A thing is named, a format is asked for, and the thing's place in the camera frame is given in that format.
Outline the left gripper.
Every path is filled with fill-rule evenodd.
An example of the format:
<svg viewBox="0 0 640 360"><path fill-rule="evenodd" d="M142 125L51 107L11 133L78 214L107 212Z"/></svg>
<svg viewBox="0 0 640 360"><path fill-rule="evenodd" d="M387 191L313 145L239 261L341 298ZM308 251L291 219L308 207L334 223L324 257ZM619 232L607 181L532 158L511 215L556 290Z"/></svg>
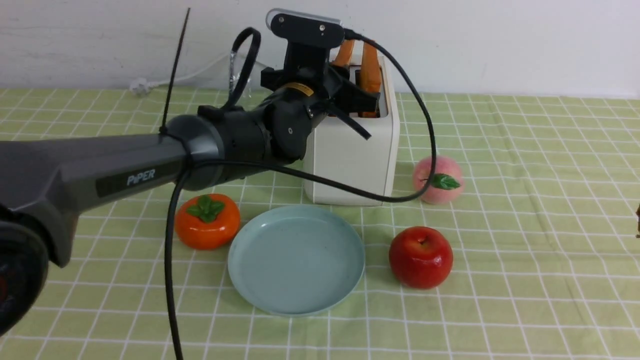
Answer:
<svg viewBox="0 0 640 360"><path fill-rule="evenodd" d="M348 113L377 113L380 92L362 89L359 80L351 79L349 68L330 64L322 72L310 67L293 70L267 67L260 72L260 86L274 92L288 86L308 97L318 96L328 101L330 116L338 118L366 141L371 137Z"/></svg>

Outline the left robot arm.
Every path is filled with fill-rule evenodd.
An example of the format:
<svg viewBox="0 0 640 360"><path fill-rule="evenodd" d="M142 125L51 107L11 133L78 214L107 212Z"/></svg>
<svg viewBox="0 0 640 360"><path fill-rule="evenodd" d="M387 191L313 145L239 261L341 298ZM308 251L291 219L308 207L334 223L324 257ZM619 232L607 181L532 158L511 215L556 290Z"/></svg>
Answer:
<svg viewBox="0 0 640 360"><path fill-rule="evenodd" d="M178 182L201 191L261 172L247 162L288 166L326 116L375 112L379 92L331 65L324 76L263 69L272 91L254 109L201 105L165 132L1 142L1 333L34 305L50 263L71 259L80 215Z"/></svg>

